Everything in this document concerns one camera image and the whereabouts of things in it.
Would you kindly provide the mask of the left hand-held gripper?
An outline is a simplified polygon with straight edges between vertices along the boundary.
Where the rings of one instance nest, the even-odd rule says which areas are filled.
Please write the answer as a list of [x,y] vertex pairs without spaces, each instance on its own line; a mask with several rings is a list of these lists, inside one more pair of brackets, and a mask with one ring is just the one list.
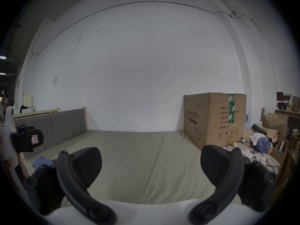
[[22,152],[33,152],[34,148],[44,142],[43,132],[33,126],[14,124],[13,107],[6,108],[6,115],[0,124],[1,160],[13,162],[18,159],[19,164],[25,164]]

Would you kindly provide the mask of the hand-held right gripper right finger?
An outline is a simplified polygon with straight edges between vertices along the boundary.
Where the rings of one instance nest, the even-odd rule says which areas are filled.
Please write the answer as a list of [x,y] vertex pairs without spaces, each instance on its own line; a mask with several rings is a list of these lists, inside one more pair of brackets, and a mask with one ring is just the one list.
[[243,205],[265,212],[273,199],[277,177],[260,162],[242,154],[240,148],[228,151],[216,145],[201,150],[201,168],[215,186],[215,192],[189,212],[192,224],[203,225],[215,219],[238,195]]

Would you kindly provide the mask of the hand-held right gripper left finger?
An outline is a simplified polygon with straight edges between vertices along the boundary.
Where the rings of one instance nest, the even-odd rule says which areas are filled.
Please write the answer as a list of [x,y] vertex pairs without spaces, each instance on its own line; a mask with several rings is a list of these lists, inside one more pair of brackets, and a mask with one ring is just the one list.
[[73,207],[95,224],[113,225],[115,212],[91,197],[87,189],[100,174],[102,156],[96,147],[72,154],[61,151],[51,165],[42,164],[25,178],[23,185],[31,206],[41,215],[61,208],[67,198]]

